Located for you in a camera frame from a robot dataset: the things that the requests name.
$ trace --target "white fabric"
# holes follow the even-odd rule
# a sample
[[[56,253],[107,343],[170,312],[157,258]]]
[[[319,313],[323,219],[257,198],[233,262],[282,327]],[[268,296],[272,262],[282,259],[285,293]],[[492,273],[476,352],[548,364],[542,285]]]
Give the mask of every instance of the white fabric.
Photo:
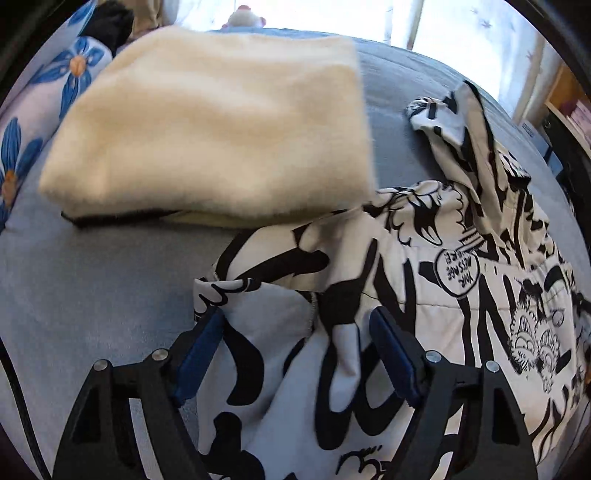
[[[379,305],[425,350],[474,367],[498,362],[536,462],[577,408],[588,332],[529,175],[495,143],[472,85],[443,102],[420,98],[407,115],[448,183],[384,189],[308,224],[245,231],[219,258],[216,281],[195,281],[196,317],[217,305],[228,320],[197,394],[209,472],[381,478],[413,411],[369,336]],[[458,432],[459,412],[446,434]]]
[[[374,182],[350,39],[167,27],[126,48],[73,105],[39,188],[71,217],[257,218],[358,205]]]

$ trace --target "folded blanket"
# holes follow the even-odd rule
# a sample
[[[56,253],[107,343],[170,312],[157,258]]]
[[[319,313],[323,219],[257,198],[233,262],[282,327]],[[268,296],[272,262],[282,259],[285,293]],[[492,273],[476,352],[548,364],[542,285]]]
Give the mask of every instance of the folded blanket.
[[[274,218],[372,197],[354,44],[168,27],[72,106],[39,189],[71,218],[196,210]]]

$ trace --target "black furniture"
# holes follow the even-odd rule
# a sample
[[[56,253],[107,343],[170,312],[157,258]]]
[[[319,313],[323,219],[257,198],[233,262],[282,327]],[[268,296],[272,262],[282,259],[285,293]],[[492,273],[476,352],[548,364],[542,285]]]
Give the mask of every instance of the black furniture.
[[[556,179],[574,206],[591,258],[591,158],[552,111],[544,120],[543,128],[564,168]]]

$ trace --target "blue floral pillow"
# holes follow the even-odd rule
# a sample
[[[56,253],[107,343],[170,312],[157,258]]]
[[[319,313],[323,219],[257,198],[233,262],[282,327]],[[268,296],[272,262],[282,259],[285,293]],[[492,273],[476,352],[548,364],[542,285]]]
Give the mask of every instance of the blue floral pillow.
[[[86,26],[95,10],[96,0],[89,0],[82,5],[74,14],[59,27],[53,35],[43,44],[29,64],[22,71],[18,80],[14,83],[2,106],[0,115],[3,115],[6,108],[12,103],[17,95],[25,88],[31,77],[39,68],[47,64],[49,60],[55,57],[59,52],[68,48],[78,37],[82,29]]]
[[[0,117],[0,232],[43,146],[111,61],[111,51],[98,40],[77,38],[36,72]]]

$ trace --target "bed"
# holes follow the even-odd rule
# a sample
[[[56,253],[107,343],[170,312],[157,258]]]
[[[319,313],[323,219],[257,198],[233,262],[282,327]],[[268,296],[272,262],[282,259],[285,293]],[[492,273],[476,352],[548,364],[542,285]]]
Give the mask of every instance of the bed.
[[[291,38],[326,35],[262,32]],[[462,76],[410,51],[366,40],[355,43],[379,186],[443,180],[426,139],[412,131],[403,109],[417,96],[444,97]],[[531,174],[530,191],[550,218],[550,232],[572,263],[579,288],[591,297],[589,257],[560,186],[528,137],[489,95],[483,93],[483,98],[496,138]],[[192,280],[209,271],[236,234],[157,220],[77,229],[37,193],[50,147],[51,141],[30,171],[0,235],[1,335],[20,376],[49,470],[70,408],[93,362],[139,361],[191,328]],[[146,473],[160,478],[139,405],[132,410]],[[573,441],[582,410],[570,422],[560,446],[539,466],[541,479],[554,475]],[[183,418],[195,440],[194,403],[185,406]],[[36,471],[4,375],[0,375],[0,423]]]

